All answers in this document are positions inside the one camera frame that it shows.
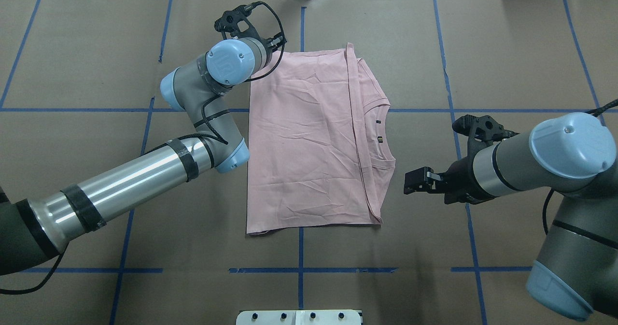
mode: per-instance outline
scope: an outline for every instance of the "black tape band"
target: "black tape band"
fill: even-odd
[[[187,172],[187,182],[197,178],[199,175],[199,168],[193,156],[189,150],[187,150],[187,147],[185,147],[185,144],[178,139],[168,140],[165,143],[174,149],[178,155],[178,158],[181,159],[183,167],[185,167],[185,172]]]
[[[200,136],[198,137],[198,139],[202,144],[204,144],[206,151],[208,151],[208,157],[210,157],[210,169],[212,169],[214,167],[214,156],[212,155],[212,150],[208,146],[208,143],[206,142],[206,138]]]
[[[496,145],[496,147],[494,147],[494,152],[492,153],[492,164],[494,166],[494,171],[496,172],[496,175],[498,176],[498,179],[500,179],[501,182],[503,182],[503,184],[506,185],[506,187],[512,189],[513,191],[518,191],[521,192],[522,190],[514,187],[513,185],[509,184],[506,179],[503,177],[502,173],[500,172],[500,169],[498,169],[498,162],[496,160],[496,153],[498,151],[498,147],[500,146],[500,144]]]
[[[600,243],[600,244],[609,246],[610,248],[614,248],[618,250],[618,242],[613,241],[611,239],[607,239],[605,237],[601,237],[600,235],[595,235],[594,233],[586,231],[582,228],[578,228],[577,226],[567,224],[566,222],[562,222],[560,220],[554,220],[554,222],[552,222],[552,225],[558,226],[560,228],[564,228],[567,231],[576,233],[580,236],[586,237],[587,239],[592,239],[593,241],[597,243]]]
[[[67,198],[86,233],[106,226],[107,222],[105,222],[101,213],[99,213],[90,198],[86,196],[86,193],[79,186],[75,184],[69,185],[67,188],[60,190],[60,192],[64,193],[64,197]]]
[[[226,113],[229,113],[229,112],[230,111],[228,109],[225,109],[225,110],[222,110],[222,111],[220,111],[218,113],[214,113],[214,114],[208,116],[207,118],[205,118],[203,120],[199,120],[198,122],[194,123],[194,127],[197,128],[200,125],[203,125],[204,123],[209,122],[210,120],[214,120],[215,118],[218,118],[219,116],[223,116],[223,115],[225,115]]]
[[[24,224],[28,227],[30,234],[33,236],[42,252],[44,252],[45,256],[50,259],[58,256],[60,253],[53,243],[51,243],[51,240],[49,240],[49,237],[47,237],[45,231],[42,230],[41,224],[35,217],[35,213],[33,213],[28,200],[20,200],[15,204],[15,206],[17,206],[17,210],[19,215],[22,217],[22,220],[24,220]]]

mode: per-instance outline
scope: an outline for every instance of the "robotic arm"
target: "robotic arm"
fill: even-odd
[[[468,136],[467,156],[444,173],[430,167],[406,173],[404,193],[479,204],[542,186],[558,191],[564,200],[526,288],[567,318],[585,321],[593,310],[618,318],[618,170],[607,127],[587,113],[522,134],[490,116],[462,116],[452,127]]]
[[[259,5],[267,7],[280,26],[281,32],[272,38],[260,37],[247,19]],[[249,28],[241,31],[240,22]],[[226,11],[214,27],[224,40],[161,81],[163,97],[172,108],[187,112],[196,133],[169,140],[45,199],[11,204],[0,191],[0,275],[64,253],[70,240],[102,228],[107,221],[204,171],[215,168],[225,173],[249,160],[245,140],[228,114],[223,96],[234,85],[263,77],[249,79],[271,61],[272,52],[281,48],[282,55],[286,43],[283,27],[262,1]],[[226,39],[226,33],[235,39]]]

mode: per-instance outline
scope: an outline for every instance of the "pink shirt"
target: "pink shirt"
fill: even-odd
[[[389,107],[351,43],[284,53],[251,83],[247,233],[381,224],[395,169],[384,128]]]

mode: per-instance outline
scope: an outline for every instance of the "white mounting plate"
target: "white mounting plate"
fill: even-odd
[[[362,325],[361,314],[355,310],[243,311],[238,314],[236,325]]]

